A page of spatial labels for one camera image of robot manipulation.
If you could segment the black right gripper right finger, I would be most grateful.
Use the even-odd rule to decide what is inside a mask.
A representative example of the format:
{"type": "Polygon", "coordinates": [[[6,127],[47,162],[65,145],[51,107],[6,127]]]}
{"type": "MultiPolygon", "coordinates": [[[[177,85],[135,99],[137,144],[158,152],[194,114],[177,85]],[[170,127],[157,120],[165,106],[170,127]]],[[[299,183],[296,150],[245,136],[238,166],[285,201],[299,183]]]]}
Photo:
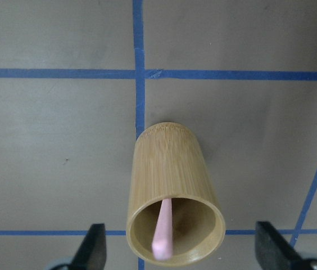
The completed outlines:
{"type": "Polygon", "coordinates": [[[307,269],[307,263],[270,222],[256,222],[255,257],[261,269],[307,269]]]}

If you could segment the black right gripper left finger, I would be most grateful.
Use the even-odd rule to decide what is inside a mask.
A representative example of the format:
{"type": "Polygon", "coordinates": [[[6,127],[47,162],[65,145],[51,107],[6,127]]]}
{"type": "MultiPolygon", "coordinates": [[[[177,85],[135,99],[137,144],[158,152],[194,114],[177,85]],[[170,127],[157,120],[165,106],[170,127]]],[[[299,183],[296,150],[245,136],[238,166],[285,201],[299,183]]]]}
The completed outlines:
{"type": "Polygon", "coordinates": [[[69,264],[69,269],[102,270],[107,259],[105,224],[92,224],[69,264]]]}

